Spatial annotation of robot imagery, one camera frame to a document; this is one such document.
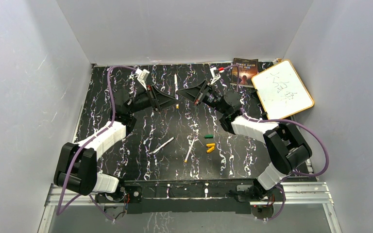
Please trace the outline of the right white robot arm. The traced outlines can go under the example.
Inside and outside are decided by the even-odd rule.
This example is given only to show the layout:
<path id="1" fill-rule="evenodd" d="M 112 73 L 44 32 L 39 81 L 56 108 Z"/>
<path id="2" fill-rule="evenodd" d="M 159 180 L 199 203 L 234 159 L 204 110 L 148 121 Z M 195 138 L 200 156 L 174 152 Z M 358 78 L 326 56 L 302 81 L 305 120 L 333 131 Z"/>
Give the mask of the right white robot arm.
<path id="1" fill-rule="evenodd" d="M 273 189 L 286 176 L 312 155 L 311 148 L 297 129 L 288 121 L 263 122 L 242 113 L 240 93 L 227 91 L 219 96 L 208 81 L 197 86 L 179 89 L 176 93 L 193 102 L 204 103 L 222 113 L 221 127 L 232 134 L 242 135 L 262 142 L 268 151 L 270 163 L 244 191 L 236 190 L 234 195 L 266 201 L 273 195 Z"/>

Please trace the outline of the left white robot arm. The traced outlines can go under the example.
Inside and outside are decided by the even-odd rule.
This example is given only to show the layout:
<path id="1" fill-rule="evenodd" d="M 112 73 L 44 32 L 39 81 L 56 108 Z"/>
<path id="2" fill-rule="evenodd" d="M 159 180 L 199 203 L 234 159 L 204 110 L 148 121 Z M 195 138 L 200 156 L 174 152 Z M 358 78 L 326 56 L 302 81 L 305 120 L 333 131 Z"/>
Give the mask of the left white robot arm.
<path id="1" fill-rule="evenodd" d="M 136 124 L 134 113 L 152 108 L 162 111 L 176 105 L 176 97 L 165 94 L 154 85 L 148 85 L 132 97 L 120 89 L 113 94 L 113 109 L 107 124 L 90 137 L 78 143 L 65 143 L 60 152 L 54 175 L 58 187 L 80 195 L 106 193 L 114 202 L 125 198 L 126 190 L 115 176 L 99 173 L 97 161 L 117 142 L 128 136 Z"/>

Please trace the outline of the white marker pen yellow end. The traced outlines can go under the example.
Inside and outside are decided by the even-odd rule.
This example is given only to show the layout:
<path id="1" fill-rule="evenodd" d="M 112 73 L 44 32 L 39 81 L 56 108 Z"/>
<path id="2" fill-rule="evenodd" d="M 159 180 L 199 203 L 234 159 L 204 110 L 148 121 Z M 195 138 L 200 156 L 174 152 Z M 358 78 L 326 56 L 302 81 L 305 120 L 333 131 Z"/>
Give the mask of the white marker pen yellow end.
<path id="1" fill-rule="evenodd" d="M 189 145 L 189 148 L 188 148 L 188 151 L 187 151 L 186 157 L 185 157 L 185 159 L 184 159 L 184 163 L 187 163 L 187 161 L 188 161 L 188 158 L 189 158 L 190 153 L 191 153 L 191 151 L 192 151 L 192 148 L 193 148 L 193 145 L 194 145 L 194 143 L 195 143 L 195 140 L 196 140 L 196 138 L 193 138 L 192 141 L 191 141 L 191 143 L 190 143 L 190 145 Z"/>

